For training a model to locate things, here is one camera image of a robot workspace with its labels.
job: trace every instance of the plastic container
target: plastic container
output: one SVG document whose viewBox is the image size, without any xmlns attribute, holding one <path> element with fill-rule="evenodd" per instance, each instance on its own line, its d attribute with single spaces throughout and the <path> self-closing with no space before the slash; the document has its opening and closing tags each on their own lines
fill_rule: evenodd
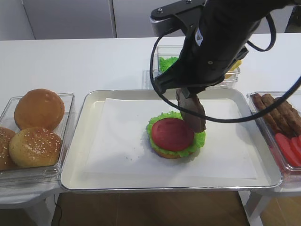
<svg viewBox="0 0 301 226">
<path fill-rule="evenodd" d="M 22 168 L 22 169 L 8 169 L 0 170 L 0 182 L 13 182 L 20 180 L 32 180 L 38 178 L 49 178 L 57 176 L 61 171 L 66 151 L 71 143 L 73 136 L 75 111 L 74 111 L 74 95 L 72 93 L 58 94 L 63 100 L 65 106 L 65 113 L 62 121 L 57 126 L 54 133 L 62 139 L 62 147 L 58 162 L 52 166 Z M 0 116 L 0 126 L 11 129 L 18 133 L 20 129 L 17 127 L 14 120 L 15 108 L 22 97 L 13 97 L 9 100 L 2 115 Z"/>
<path fill-rule="evenodd" d="M 179 54 L 183 46 L 158 46 L 154 56 L 154 76 L 160 75 L 163 71 L 160 70 L 160 57 L 169 59 L 171 57 L 179 57 Z M 212 86 L 210 88 L 232 88 L 238 81 L 238 75 L 240 74 L 239 67 L 234 71 L 229 71 L 225 74 L 225 80 L 220 84 Z"/>
<path fill-rule="evenodd" d="M 269 93 L 274 98 L 281 97 L 285 92 L 270 92 L 270 91 L 260 91 L 256 92 L 260 94 L 261 96 Z M 257 109 L 252 101 L 251 95 L 254 93 L 250 93 L 247 95 L 249 99 L 249 105 L 252 113 L 257 113 Z M 301 110 L 301 92 L 296 91 L 288 100 L 287 100 L 297 111 L 300 112 Z M 283 156 L 277 142 L 274 139 L 274 133 L 269 128 L 269 126 L 266 124 L 265 120 L 263 118 L 259 118 L 256 120 L 256 123 L 258 127 L 260 128 L 260 131 L 262 135 L 264 136 L 270 151 L 275 159 L 275 162 L 277 163 L 279 169 L 281 170 L 283 174 L 283 181 L 284 182 L 301 182 L 301 167 L 293 167 L 291 166 Z"/>
</svg>

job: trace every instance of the robotic arm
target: robotic arm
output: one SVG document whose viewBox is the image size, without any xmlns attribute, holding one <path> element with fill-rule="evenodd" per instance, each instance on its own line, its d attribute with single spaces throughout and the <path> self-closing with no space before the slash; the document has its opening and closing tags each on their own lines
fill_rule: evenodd
<svg viewBox="0 0 301 226">
<path fill-rule="evenodd" d="M 272 48 L 276 29 L 269 13 L 287 5 L 301 5 L 301 0 L 181 0 L 153 10 L 150 21 L 159 36 L 158 41 L 179 29 L 185 34 L 179 59 L 153 80 L 151 72 L 155 91 L 162 98 L 167 89 L 181 88 L 185 98 L 190 98 L 206 87 L 222 82 L 232 65 L 247 55 L 246 43 L 259 51 Z M 272 36 L 271 44 L 265 50 L 248 41 L 264 17 L 268 20 Z M 263 116 L 285 101 L 300 86 L 301 78 L 299 80 L 289 90 L 291 93 L 287 92 L 271 108 L 259 112 L 260 116 L 258 113 L 257 117 L 248 120 L 219 122 L 242 122 Z M 176 108 L 203 119 L 218 121 Z"/>
</svg>

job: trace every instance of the hamburger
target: hamburger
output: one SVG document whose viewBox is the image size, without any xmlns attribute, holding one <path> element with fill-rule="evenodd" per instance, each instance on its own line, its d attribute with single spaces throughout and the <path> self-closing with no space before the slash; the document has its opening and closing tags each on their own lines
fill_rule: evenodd
<svg viewBox="0 0 301 226">
<path fill-rule="evenodd" d="M 150 145 L 163 158 L 187 157 L 205 144 L 205 131 L 196 133 L 180 113 L 162 113 L 151 118 L 146 127 Z"/>
</svg>

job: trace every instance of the hamburger bun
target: hamburger bun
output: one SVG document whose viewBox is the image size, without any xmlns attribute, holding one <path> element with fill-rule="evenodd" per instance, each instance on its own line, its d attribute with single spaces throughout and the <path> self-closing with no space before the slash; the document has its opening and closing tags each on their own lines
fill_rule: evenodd
<svg viewBox="0 0 301 226">
<path fill-rule="evenodd" d="M 15 109 L 15 121 L 20 129 L 44 127 L 55 129 L 65 112 L 62 99 L 47 89 L 35 89 L 22 97 Z"/>
<path fill-rule="evenodd" d="M 50 166 L 58 161 L 62 140 L 48 129 L 21 130 L 9 143 L 9 154 L 19 167 Z"/>
<path fill-rule="evenodd" d="M 15 134 L 16 133 L 10 129 L 0 127 L 0 170 L 17 167 L 8 154 L 9 142 Z"/>
<path fill-rule="evenodd" d="M 179 154 L 164 154 L 162 153 L 160 150 L 158 150 L 157 148 L 153 148 L 153 150 L 162 158 L 165 159 L 178 159 L 181 158 L 181 156 Z"/>
</svg>

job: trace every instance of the white tray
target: white tray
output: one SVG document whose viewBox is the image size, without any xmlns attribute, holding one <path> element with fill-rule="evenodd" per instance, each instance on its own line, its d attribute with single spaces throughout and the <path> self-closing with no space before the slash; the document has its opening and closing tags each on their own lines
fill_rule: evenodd
<svg viewBox="0 0 301 226">
<path fill-rule="evenodd" d="M 175 91 L 168 90 L 165 94 L 168 99 L 175 99 Z M 62 186 L 70 191 L 145 191 L 145 190 L 192 190 L 192 189 L 257 189 L 275 187 L 282 182 L 282 175 L 276 165 L 261 132 L 254 121 L 239 124 L 218 124 L 207 122 L 207 138 L 204 151 L 210 154 L 229 152 L 237 161 L 242 150 L 248 151 L 249 161 L 256 171 L 253 178 L 236 178 L 208 176 L 181 176 L 181 174 L 152 175 L 127 173 L 87 173 L 86 162 L 98 122 L 102 116 L 102 109 L 106 98 L 120 100 L 159 100 L 152 90 L 121 90 L 121 91 L 95 91 L 87 95 L 82 107 L 81 115 L 75 130 L 73 141 L 67 153 L 61 174 Z M 250 115 L 248 104 L 241 93 L 234 89 L 208 89 L 201 92 L 199 98 L 203 101 L 205 110 L 210 116 L 223 116 L 236 118 Z M 230 111 L 224 111 L 221 106 L 229 104 Z M 219 134 L 221 142 L 215 141 L 215 134 Z M 202 158 L 199 154 L 193 161 Z M 218 170 L 214 164 L 211 170 Z"/>
</svg>

